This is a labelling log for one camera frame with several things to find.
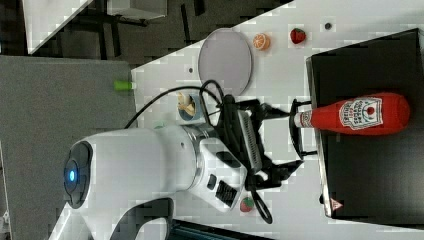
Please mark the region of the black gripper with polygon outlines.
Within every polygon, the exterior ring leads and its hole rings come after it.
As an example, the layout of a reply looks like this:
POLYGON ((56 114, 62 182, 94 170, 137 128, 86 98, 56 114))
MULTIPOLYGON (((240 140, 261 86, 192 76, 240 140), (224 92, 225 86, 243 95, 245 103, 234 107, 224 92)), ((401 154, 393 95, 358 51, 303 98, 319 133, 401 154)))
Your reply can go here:
POLYGON ((247 190, 278 188, 303 163, 295 160, 274 164, 265 155, 259 129, 264 120, 285 118, 290 114, 257 99, 237 102, 232 95, 222 99, 222 141, 246 167, 247 190))

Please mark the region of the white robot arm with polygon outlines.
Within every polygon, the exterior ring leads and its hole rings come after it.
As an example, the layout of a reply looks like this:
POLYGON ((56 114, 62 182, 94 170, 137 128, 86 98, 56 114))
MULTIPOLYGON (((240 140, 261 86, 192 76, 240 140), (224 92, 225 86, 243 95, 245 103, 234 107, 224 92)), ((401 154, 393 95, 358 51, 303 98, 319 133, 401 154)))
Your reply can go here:
POLYGON ((301 163, 273 163, 259 127, 285 113, 231 95, 218 108, 217 125, 131 128, 76 142, 63 168, 65 205, 48 240, 166 240, 177 192, 228 212, 249 191, 270 223, 260 191, 280 186, 301 163))

